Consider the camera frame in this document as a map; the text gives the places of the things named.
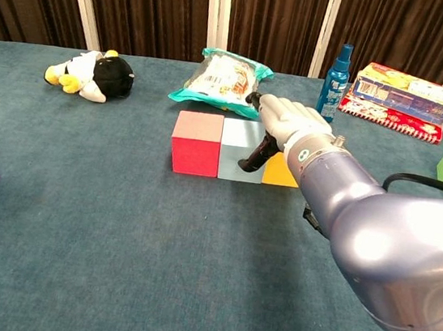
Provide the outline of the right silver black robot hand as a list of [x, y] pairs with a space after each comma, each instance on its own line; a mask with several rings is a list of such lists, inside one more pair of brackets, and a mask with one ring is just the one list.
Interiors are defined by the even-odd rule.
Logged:
[[256, 172], [269, 158], [285, 151], [293, 134], [300, 131], [314, 134], [332, 134], [330, 124], [314, 108], [300, 102], [257, 91], [247, 95], [245, 102], [253, 105], [265, 128], [265, 137], [248, 159], [240, 159], [239, 167], [245, 172]]

